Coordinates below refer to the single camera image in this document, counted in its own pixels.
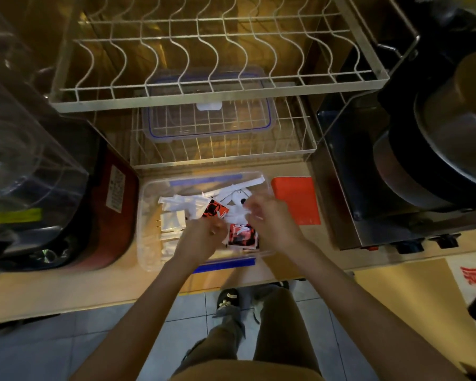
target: white label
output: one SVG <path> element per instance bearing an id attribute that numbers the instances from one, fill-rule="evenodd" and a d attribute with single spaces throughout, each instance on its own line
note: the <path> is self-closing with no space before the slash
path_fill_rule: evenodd
<path id="1" fill-rule="evenodd" d="M 466 305 L 476 298 L 476 252 L 446 258 Z"/>
<path id="2" fill-rule="evenodd" d="M 196 103 L 196 107 L 200 111 L 218 111 L 222 109 L 222 102 Z"/>
<path id="3" fill-rule="evenodd" d="M 125 190 L 125 174 L 116 166 L 111 166 L 109 177 L 108 196 L 106 206 L 110 209 L 122 213 L 123 192 Z"/>

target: yellow tape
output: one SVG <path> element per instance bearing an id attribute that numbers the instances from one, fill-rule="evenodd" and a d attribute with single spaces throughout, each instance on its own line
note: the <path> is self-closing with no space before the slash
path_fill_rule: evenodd
<path id="1" fill-rule="evenodd" d="M 40 208 L 31 208 L 23 211 L 0 212 L 0 224 L 37 222 L 42 218 L 42 209 Z"/>

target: left hand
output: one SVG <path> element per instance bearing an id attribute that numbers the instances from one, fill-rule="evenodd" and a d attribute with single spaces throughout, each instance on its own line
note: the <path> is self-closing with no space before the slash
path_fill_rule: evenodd
<path id="1" fill-rule="evenodd" d="M 187 222 L 173 259 L 192 271 L 208 260 L 222 245 L 227 235 L 227 224 L 217 216 Z"/>

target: leg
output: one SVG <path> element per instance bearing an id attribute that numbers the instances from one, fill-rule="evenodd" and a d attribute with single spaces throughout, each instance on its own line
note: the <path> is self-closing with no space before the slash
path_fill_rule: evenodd
<path id="1" fill-rule="evenodd" d="M 236 289 L 230 289 L 221 293 L 219 303 L 222 304 L 221 298 L 228 294 L 234 294 Z M 241 323 L 241 310 L 239 306 L 233 304 L 223 304 L 218 307 L 215 316 L 223 316 L 222 324 L 214 327 L 208 333 L 208 337 L 202 339 L 187 352 L 182 364 L 174 372 L 180 373 L 189 366 L 201 364 L 211 360 L 236 360 L 236 352 L 240 345 L 241 339 L 245 336 L 245 328 Z"/>
<path id="2" fill-rule="evenodd" d="M 298 306 L 285 288 L 275 286 L 264 298 L 254 361 L 301 366 L 321 374 Z"/>

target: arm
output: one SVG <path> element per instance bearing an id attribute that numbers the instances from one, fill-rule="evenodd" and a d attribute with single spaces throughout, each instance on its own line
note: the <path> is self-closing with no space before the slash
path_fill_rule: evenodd
<path id="1" fill-rule="evenodd" d="M 277 251 L 287 255 L 383 380 L 463 381 L 462 373 L 433 346 L 360 287 L 294 223 L 287 205 L 270 196 L 252 196 L 247 220 Z"/>
<path id="2" fill-rule="evenodd" d="M 70 380 L 135 380 L 178 291 L 226 233 L 225 224 L 216 217 L 190 221 L 173 258 Z"/>

